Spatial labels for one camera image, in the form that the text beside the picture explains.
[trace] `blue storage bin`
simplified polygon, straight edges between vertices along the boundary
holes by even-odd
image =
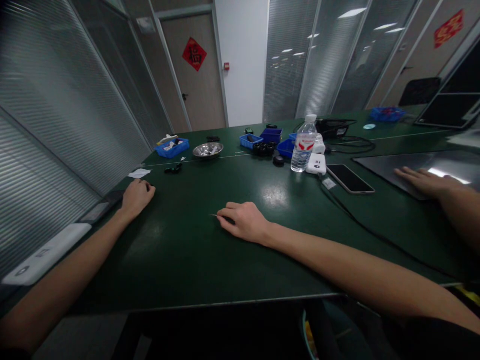
[[[249,141],[249,136],[251,136],[255,141],[254,142],[250,142]],[[246,147],[246,148],[249,148],[251,150],[254,149],[254,145],[255,144],[258,144],[258,143],[261,143],[264,139],[262,139],[261,137],[259,136],[255,136],[255,135],[252,135],[252,134],[249,134],[249,135],[243,135],[243,136],[240,136],[240,145],[242,145],[243,147]]]
[[[292,141],[292,139],[287,139],[281,143],[278,144],[276,147],[280,155],[282,155],[285,158],[292,158],[294,155],[294,149],[295,149],[295,142]]]
[[[405,114],[399,107],[374,107],[370,117],[377,122],[396,123]]]
[[[161,157],[172,159],[178,154],[183,153],[185,150],[190,149],[190,143],[187,139],[178,138],[178,140],[183,142],[169,151],[165,151],[164,148],[170,146],[170,141],[155,147],[155,150]]]
[[[266,143],[273,141],[274,143],[280,144],[283,131],[283,129],[265,129],[260,136]]]

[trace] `red diamond paper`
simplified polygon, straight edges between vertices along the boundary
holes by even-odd
[[[207,52],[202,49],[195,39],[190,38],[186,44],[182,58],[184,58],[187,63],[192,65],[195,70],[199,71],[206,57]]]
[[[435,31],[435,49],[438,49],[453,38],[464,28],[464,10],[460,10],[453,17]]]

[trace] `stainless steel bowl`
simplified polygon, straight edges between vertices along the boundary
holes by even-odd
[[[218,158],[224,146],[219,142],[207,142],[193,149],[193,155],[200,159]]]

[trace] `right hand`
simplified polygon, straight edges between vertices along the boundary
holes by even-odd
[[[443,194],[446,194],[451,190],[475,192],[474,189],[462,184],[451,176],[446,175],[444,177],[439,177],[425,169],[414,171],[405,166],[402,170],[395,169],[395,174],[407,180],[422,193],[433,199],[439,199]]]
[[[232,219],[235,225],[223,217]],[[217,212],[217,219],[221,227],[233,236],[257,244],[262,244],[267,239],[272,224],[265,219],[253,202],[243,204],[228,202],[224,209]]]

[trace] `door handle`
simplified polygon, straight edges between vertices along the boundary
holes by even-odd
[[[403,70],[401,71],[400,75],[403,75],[404,72],[405,72],[405,70],[410,70],[410,69],[413,69],[413,68],[414,68],[413,66],[405,66],[405,67],[403,68]]]

